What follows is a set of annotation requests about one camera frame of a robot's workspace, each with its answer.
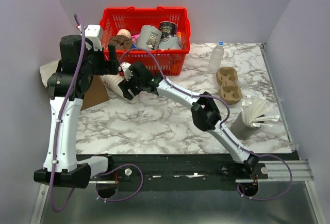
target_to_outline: cardboard cup holder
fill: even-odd
[[[227,104],[237,104],[242,99],[241,88],[236,84],[237,71],[232,67],[221,67],[217,70],[217,82],[220,85],[219,95]]]

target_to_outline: marble pattern surface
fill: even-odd
[[[181,75],[170,79],[192,91],[208,91],[219,96],[216,76],[207,71],[214,46],[214,43],[191,44]],[[259,46],[225,44],[224,48],[221,66],[237,70],[243,97],[262,95],[274,107],[273,113],[279,115]],[[108,93],[109,101],[81,111],[77,153],[226,153],[215,138],[193,125],[190,110],[182,105],[146,92],[131,104],[111,91]],[[239,115],[241,103],[230,106],[228,127]],[[220,102],[217,106],[224,117],[225,107]],[[262,126],[243,144],[259,153],[291,152],[283,122],[280,119],[273,124],[272,127]]]

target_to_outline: gray container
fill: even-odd
[[[260,127],[249,127],[247,126],[242,119],[242,113],[236,118],[236,120],[232,123],[230,127],[230,131],[233,135],[236,136],[239,140],[247,140],[249,139]]]
[[[159,29],[152,25],[143,25],[136,47],[145,50],[156,50],[160,38],[161,31]]]

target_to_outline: brown cloth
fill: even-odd
[[[117,35],[110,38],[109,45],[114,45],[116,50],[129,50],[132,48],[133,43],[128,37]]]

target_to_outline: gray floor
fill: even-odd
[[[258,197],[281,193],[288,183],[263,183]],[[54,213],[45,205],[44,224],[109,224],[109,223],[317,223],[305,183],[294,183],[284,197],[256,202],[239,197],[234,191],[140,192],[130,200],[104,203],[96,200],[94,185],[77,189],[62,213]],[[63,204],[67,189],[55,190],[55,202]]]

